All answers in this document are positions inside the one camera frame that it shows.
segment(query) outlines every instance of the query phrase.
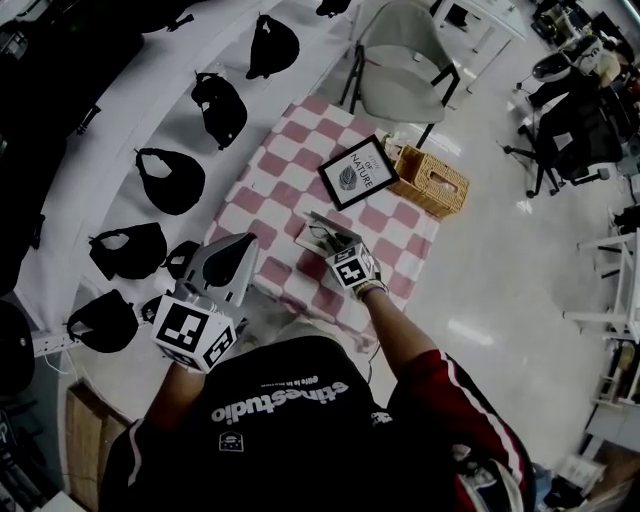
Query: tile floor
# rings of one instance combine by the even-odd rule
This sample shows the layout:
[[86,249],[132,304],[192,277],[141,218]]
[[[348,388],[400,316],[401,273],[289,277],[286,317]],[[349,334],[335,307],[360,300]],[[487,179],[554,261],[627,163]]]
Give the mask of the tile floor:
[[[470,48],[486,26],[469,18],[468,34],[451,26],[442,30],[466,82],[503,42],[496,36],[474,59]],[[533,33],[526,42],[513,41],[472,95],[459,88],[425,144],[471,180],[471,191],[464,212],[443,222],[407,315],[465,367],[532,458],[553,465],[580,440],[603,361],[603,343],[563,320],[562,310],[603,310],[611,291],[611,283],[593,272],[594,255],[578,254],[576,243],[604,236],[607,206],[617,210],[630,196],[613,177],[567,185],[553,198],[545,190],[526,199],[532,175],[498,144],[522,143],[515,131],[526,113],[524,94],[513,88],[545,51]],[[319,93],[335,102],[349,66],[340,61]],[[533,80],[525,82],[525,88],[535,87]],[[378,124],[419,136],[417,127]],[[144,413],[167,364],[158,362],[144,336],[146,331],[119,354],[73,351],[77,371],[88,373],[129,416]],[[354,357],[365,369],[366,357]],[[394,379],[381,355],[373,370],[372,388],[384,404]]]

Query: pink checkered tablecloth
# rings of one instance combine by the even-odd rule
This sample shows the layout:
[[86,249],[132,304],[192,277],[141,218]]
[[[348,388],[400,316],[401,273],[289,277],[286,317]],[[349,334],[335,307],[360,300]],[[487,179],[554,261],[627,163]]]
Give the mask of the pink checkered tablecloth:
[[380,130],[310,96],[289,106],[227,194],[208,242],[251,231],[260,256],[253,284],[289,309],[337,324],[363,345],[375,340],[366,308],[344,292],[323,258],[294,240],[315,211],[360,234],[378,259],[390,297],[404,309],[439,223],[424,210],[381,190],[336,211],[317,168]]

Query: logo on shirt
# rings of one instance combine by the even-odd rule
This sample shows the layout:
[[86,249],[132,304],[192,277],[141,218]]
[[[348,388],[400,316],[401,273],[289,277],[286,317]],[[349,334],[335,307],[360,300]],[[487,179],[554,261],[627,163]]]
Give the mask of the logo on shirt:
[[238,423],[240,418],[245,415],[255,414],[258,412],[266,412],[267,414],[273,414],[276,407],[284,405],[287,400],[296,400],[297,398],[305,398],[326,404],[333,402],[336,396],[340,393],[344,393],[349,389],[349,386],[342,382],[334,382],[331,386],[325,386],[321,389],[287,389],[279,390],[271,395],[254,396],[247,398],[235,404],[227,405],[226,407],[220,407],[211,414],[211,419],[215,423],[221,421],[227,421],[227,425],[233,425]]
[[374,412],[371,414],[371,423],[375,427],[379,423],[389,423],[393,418],[386,412]]
[[221,452],[244,452],[242,434],[237,432],[223,432],[220,434],[219,449]]

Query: white table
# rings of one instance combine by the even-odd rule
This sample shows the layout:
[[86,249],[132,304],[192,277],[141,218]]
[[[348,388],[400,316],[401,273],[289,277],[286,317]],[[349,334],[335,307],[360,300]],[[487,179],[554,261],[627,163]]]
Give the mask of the white table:
[[496,27],[507,32],[511,37],[500,48],[489,63],[482,68],[480,73],[474,78],[473,82],[467,87],[467,91],[471,92],[471,87],[480,78],[480,76],[487,70],[491,64],[500,56],[502,52],[507,49],[507,46],[511,43],[514,37],[524,41],[527,38],[527,28],[522,18],[522,13],[518,8],[513,5],[509,0],[442,0],[440,7],[436,11],[433,20],[436,23],[436,27],[442,25],[445,17],[449,13],[453,4],[459,5],[467,11],[475,14],[481,19],[487,20],[491,23],[489,29],[482,36],[478,44],[473,51],[475,53],[480,52],[480,49],[489,40],[489,38],[495,32]]
[[[627,244],[632,245],[633,252]],[[611,273],[618,273],[618,288],[613,310],[608,313],[586,313],[563,311],[562,316],[577,322],[596,322],[611,324],[616,339],[628,339],[640,343],[640,229],[627,235],[602,238],[592,242],[578,244],[578,250],[598,248],[620,253],[620,261],[597,266],[595,270],[606,277]]]

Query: black cap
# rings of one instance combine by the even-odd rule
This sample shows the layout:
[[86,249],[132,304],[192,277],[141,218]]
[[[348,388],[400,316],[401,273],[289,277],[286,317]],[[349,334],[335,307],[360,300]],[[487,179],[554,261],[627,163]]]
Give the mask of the black cap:
[[[76,333],[73,326],[82,322],[90,330]],[[119,352],[136,335],[138,319],[118,290],[98,297],[71,315],[67,332],[97,352]]]
[[193,255],[200,248],[200,244],[187,240],[182,242],[178,247],[169,253],[166,261],[162,265],[166,267],[174,279],[180,279],[184,277],[184,272],[187,270],[189,263],[193,259]]
[[27,319],[13,304],[0,300],[0,396],[26,388],[34,365]]
[[202,109],[204,127],[218,142],[229,147],[247,124],[247,108],[233,85],[215,73],[198,73],[191,99]]
[[300,41],[284,23],[263,14],[258,18],[251,43],[251,67],[247,78],[269,78],[287,69],[298,58]]
[[[103,245],[103,240],[118,235],[129,238],[122,247],[107,249]],[[125,279],[144,279],[158,270],[167,255],[167,241],[157,222],[107,231],[89,243],[91,259],[109,280],[115,274]]]
[[[151,176],[144,168],[143,157],[151,155],[162,160],[171,170],[164,178]],[[188,155],[165,151],[164,149],[143,148],[136,156],[136,167],[149,200],[161,211],[169,215],[181,215],[191,209],[204,190],[204,171],[200,164]]]
[[346,11],[350,3],[351,0],[322,0],[322,4],[316,9],[316,14],[333,18],[336,14]]

